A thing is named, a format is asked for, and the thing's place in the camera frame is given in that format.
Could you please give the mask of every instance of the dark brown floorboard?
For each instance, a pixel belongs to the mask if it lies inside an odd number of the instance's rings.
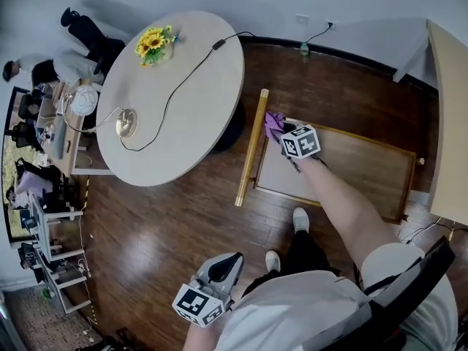
[[[188,323],[170,305],[205,259],[229,251],[244,254],[244,271],[235,289],[238,298],[265,273],[268,249],[287,251],[298,203],[249,190],[243,208],[234,206],[262,88],[270,89],[269,110],[417,151],[426,165],[417,168],[412,186],[429,190],[437,152],[437,98],[339,58],[312,54],[304,64],[296,50],[254,44],[244,45],[244,55],[241,100],[246,127],[229,151],[208,155],[189,173],[162,186],[135,187],[107,176],[91,179],[83,237],[101,332],[127,327],[155,350],[180,350]],[[304,208],[312,221],[311,234],[332,266],[352,277],[350,256],[323,210]],[[408,211],[411,222],[389,226],[396,233],[432,221],[417,205],[409,204]],[[428,248],[437,233],[445,232],[436,229],[415,241]],[[459,256],[449,272],[461,313],[468,308],[465,234],[456,235],[453,245]],[[90,308],[83,312],[91,314]]]

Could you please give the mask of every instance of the white wall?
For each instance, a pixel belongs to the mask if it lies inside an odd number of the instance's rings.
[[[72,47],[84,52],[60,26],[68,6],[91,16],[105,34],[124,40],[157,18],[180,10],[208,10],[222,16],[236,31],[293,40],[305,40],[325,29],[326,20],[333,20],[335,30],[315,43],[392,67],[400,65],[405,49],[421,36],[427,18],[468,44],[468,0],[0,0],[0,64],[33,51],[53,56]],[[296,13],[308,15],[309,25],[297,25]],[[430,63],[423,58],[411,74],[436,86]],[[17,86],[25,86],[27,81],[15,79]],[[0,80],[0,121],[12,86]],[[3,265],[3,242],[0,250]],[[0,278],[5,273],[12,272],[0,270]]]

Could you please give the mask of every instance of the gold cylindrical pole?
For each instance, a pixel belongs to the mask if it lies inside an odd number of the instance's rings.
[[[252,165],[254,164],[255,149],[257,148],[258,138],[260,136],[260,131],[262,130],[263,119],[265,118],[266,103],[268,101],[269,92],[270,91],[266,88],[260,92],[257,114],[255,115],[254,126],[252,127],[252,133],[250,135],[249,147],[247,148],[246,161],[244,162],[241,182],[239,184],[239,190],[237,191],[237,197],[235,198],[235,205],[238,207],[242,206],[246,196],[247,185],[249,184],[250,173],[252,171]]]

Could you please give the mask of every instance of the round table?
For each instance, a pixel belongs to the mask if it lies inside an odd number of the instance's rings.
[[[171,25],[182,37],[173,57],[161,65],[142,67],[135,46],[142,30],[124,48],[102,87],[97,121],[116,107],[136,111],[138,123],[125,146],[139,149],[161,124],[167,98],[205,58],[211,46],[234,35],[222,18],[208,12],[169,15],[149,27]],[[109,169],[136,186],[163,184],[192,169],[214,147],[234,114],[244,81],[244,54],[237,37],[226,41],[177,90],[157,139],[139,152],[123,147],[116,133],[115,113],[97,129],[97,140]]]

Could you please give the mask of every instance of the white shoe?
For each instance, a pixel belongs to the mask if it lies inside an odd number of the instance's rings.
[[[281,270],[281,260],[279,259],[278,254],[274,250],[270,250],[265,255],[265,263],[268,272]]]
[[[297,207],[292,215],[292,223],[294,224],[294,233],[300,230],[309,232],[309,216],[307,216],[304,208]]]

